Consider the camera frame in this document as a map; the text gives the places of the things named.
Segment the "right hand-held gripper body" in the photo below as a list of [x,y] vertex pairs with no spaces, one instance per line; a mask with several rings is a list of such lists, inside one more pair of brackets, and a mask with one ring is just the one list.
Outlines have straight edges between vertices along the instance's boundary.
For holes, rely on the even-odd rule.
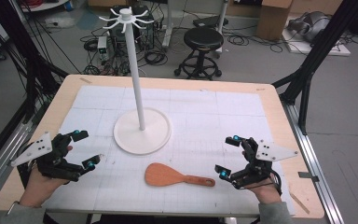
[[240,147],[248,164],[243,170],[230,175],[230,182],[235,189],[243,189],[247,185],[260,182],[270,177],[271,173],[275,174],[281,184],[279,176],[272,169],[272,163],[293,158],[298,154],[297,151],[264,140],[256,142],[254,138],[244,138]]

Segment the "white hook stand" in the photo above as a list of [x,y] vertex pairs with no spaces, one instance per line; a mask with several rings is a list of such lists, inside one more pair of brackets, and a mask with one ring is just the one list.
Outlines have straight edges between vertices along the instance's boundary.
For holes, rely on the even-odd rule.
[[139,22],[148,24],[152,23],[152,21],[141,20],[141,17],[147,11],[144,11],[141,15],[133,15],[131,7],[124,7],[118,13],[111,9],[111,12],[116,15],[115,18],[105,19],[101,17],[101,20],[113,22],[112,25],[106,26],[105,29],[112,29],[119,24],[122,25],[121,33],[125,35],[136,103],[135,110],[126,112],[117,119],[114,127],[114,137],[118,146],[131,154],[150,154],[164,147],[172,134],[172,125],[168,117],[155,108],[144,107],[142,99],[133,27],[141,29]]

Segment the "wooden rice spatula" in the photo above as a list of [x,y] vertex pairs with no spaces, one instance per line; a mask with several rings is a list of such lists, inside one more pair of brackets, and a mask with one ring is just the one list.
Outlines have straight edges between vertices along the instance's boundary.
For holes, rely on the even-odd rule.
[[204,187],[213,187],[215,181],[209,177],[183,175],[168,165],[154,162],[145,170],[145,182],[155,187],[166,187],[178,183],[187,183]]

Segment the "person's right hand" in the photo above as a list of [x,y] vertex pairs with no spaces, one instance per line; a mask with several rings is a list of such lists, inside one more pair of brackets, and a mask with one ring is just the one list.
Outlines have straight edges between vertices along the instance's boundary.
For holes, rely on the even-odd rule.
[[268,177],[260,182],[245,186],[250,190],[260,203],[280,203],[282,201],[280,193],[275,187],[273,177]]

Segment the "white grid mat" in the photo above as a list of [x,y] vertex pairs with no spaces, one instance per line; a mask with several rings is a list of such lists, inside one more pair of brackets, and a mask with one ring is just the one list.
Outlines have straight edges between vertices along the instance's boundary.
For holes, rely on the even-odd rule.
[[[96,168],[55,191],[46,202],[54,211],[254,217],[258,201],[249,190],[237,190],[214,170],[234,172],[247,163],[241,149],[226,144],[238,135],[262,143],[272,136],[261,99],[253,93],[144,89],[143,103],[166,114],[172,125],[167,145],[148,155],[121,149],[113,136],[117,119],[135,108],[131,88],[84,86],[60,130],[80,129],[89,136],[74,144],[67,160],[80,163],[102,157]],[[152,187],[145,169],[152,162],[171,166],[184,175],[214,179],[213,187],[179,183]]]

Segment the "thin wooden strip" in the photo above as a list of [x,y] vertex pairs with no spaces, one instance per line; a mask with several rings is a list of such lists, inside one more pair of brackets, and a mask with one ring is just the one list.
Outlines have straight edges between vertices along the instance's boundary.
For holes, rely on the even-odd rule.
[[301,208],[301,210],[306,214],[310,214],[309,208],[298,198],[292,191],[289,190],[291,198],[298,204],[298,206]]

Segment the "black round stool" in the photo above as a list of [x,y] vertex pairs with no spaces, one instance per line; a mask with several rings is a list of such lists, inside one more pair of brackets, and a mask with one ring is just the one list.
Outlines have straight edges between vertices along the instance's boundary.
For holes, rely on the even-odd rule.
[[192,28],[185,32],[184,42],[191,48],[191,52],[174,70],[176,77],[182,72],[187,75],[187,79],[193,77],[212,80],[213,77],[222,76],[214,59],[207,57],[209,52],[223,46],[224,38],[218,31],[203,27]]

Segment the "white floor board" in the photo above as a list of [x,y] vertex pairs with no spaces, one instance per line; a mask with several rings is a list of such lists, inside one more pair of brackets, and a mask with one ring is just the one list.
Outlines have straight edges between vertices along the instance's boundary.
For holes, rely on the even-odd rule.
[[337,41],[329,48],[326,44],[322,44],[320,47],[312,47],[310,42],[307,42],[296,31],[287,31],[284,29],[282,31],[282,41],[291,53],[310,54],[312,51],[319,50],[328,56],[349,57],[351,55],[351,52],[340,41]]

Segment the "black flat case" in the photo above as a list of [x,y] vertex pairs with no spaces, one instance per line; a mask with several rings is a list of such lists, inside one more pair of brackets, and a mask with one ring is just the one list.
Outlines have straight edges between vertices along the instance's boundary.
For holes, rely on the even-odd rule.
[[206,26],[206,27],[210,27],[210,28],[218,28],[219,24],[220,24],[220,17],[212,16],[212,17],[208,17],[208,18],[193,20],[193,24],[196,27]]

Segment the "cardboard box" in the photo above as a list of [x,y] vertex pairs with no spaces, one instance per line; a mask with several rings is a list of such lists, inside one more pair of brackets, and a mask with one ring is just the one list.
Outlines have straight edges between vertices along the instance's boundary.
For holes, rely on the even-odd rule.
[[255,34],[265,40],[281,38],[293,0],[263,0]]

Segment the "grey bag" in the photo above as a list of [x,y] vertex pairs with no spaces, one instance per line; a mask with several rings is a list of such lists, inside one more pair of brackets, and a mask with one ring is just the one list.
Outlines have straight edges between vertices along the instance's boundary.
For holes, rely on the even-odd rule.
[[330,22],[321,11],[305,12],[302,16],[288,22],[287,30],[296,31],[306,41],[313,42]]

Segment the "black table bracket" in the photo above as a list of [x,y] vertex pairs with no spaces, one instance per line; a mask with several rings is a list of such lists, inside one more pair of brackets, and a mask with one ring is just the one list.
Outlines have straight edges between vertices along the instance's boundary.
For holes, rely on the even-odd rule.
[[307,173],[307,172],[298,172],[298,176],[300,178],[308,178],[310,179],[313,183],[315,182],[319,182],[319,177],[317,175],[312,175],[311,173]]

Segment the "aluminium rail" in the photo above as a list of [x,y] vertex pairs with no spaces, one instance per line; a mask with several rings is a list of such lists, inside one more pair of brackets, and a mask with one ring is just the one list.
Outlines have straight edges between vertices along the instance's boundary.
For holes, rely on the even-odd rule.
[[25,144],[32,129],[32,122],[21,122],[3,139],[0,139],[0,178],[10,168],[11,160],[16,158],[16,153]]
[[324,213],[328,218],[330,224],[345,224],[342,215],[338,209],[336,200],[328,186],[324,171],[318,161],[316,153],[313,149],[311,141],[306,134],[303,134],[300,126],[297,124],[299,113],[294,105],[282,104],[286,116],[292,127],[297,144],[301,151],[302,157],[308,168],[310,179],[318,193],[319,199],[322,203]]

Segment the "black metal frame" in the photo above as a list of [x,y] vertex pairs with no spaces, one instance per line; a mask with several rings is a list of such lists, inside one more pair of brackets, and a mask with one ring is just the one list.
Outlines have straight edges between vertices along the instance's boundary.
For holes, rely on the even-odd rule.
[[8,0],[0,0],[0,24],[24,60],[23,67],[20,67],[19,61],[11,55],[19,74],[26,78],[26,100],[21,108],[25,120],[28,121],[35,114],[37,98],[43,95],[55,95],[58,91],[60,84],[53,74],[66,78],[68,73],[40,54],[26,31],[17,10]]
[[297,96],[301,95],[297,125],[305,135],[307,135],[306,119],[312,78],[332,47],[356,18],[358,18],[358,0],[343,0],[299,68],[291,75],[272,83],[276,89],[287,84],[285,91],[280,94],[280,99],[288,105],[294,105]]

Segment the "white stand post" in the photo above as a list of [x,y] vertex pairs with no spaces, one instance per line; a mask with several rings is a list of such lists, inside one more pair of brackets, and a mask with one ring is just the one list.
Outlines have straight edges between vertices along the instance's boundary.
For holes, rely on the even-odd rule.
[[161,45],[165,50],[168,49],[172,37],[172,2],[173,0],[167,0],[167,27]]
[[[222,6],[221,6],[221,11],[220,11],[220,15],[219,15],[219,21],[218,21],[218,26],[217,26],[217,31],[220,35],[222,35],[222,30],[223,30],[223,26],[224,26],[224,21],[225,21],[225,16],[227,13],[227,6],[228,6],[228,2],[229,0],[223,0]],[[216,57],[219,58],[220,55],[222,54],[222,47],[220,47],[219,49],[217,49],[215,51]]]

